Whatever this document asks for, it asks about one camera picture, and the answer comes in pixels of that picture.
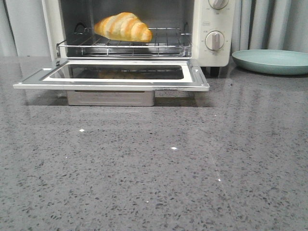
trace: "quartz countertop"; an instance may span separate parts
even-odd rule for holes
[[[308,76],[230,61],[153,107],[14,90],[49,60],[0,59],[0,230],[308,230]]]

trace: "plate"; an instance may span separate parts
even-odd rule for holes
[[[272,75],[308,73],[308,53],[281,50],[244,50],[232,54],[234,62],[247,70]]]

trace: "oven control panel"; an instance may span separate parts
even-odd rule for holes
[[[192,57],[200,66],[228,64],[234,10],[234,0],[195,0]]]

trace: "control knob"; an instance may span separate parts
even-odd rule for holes
[[[224,42],[225,38],[223,34],[219,31],[212,31],[207,35],[205,39],[205,44],[207,48],[212,51],[218,51],[220,48],[222,48]]]
[[[210,3],[211,7],[220,10],[224,8],[228,4],[228,0],[208,0]]]

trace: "open oven door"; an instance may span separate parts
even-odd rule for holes
[[[154,92],[155,90],[208,91],[209,84],[194,59],[98,60],[59,59],[40,69],[15,89],[67,90],[81,92]],[[70,105],[104,105],[69,103]]]

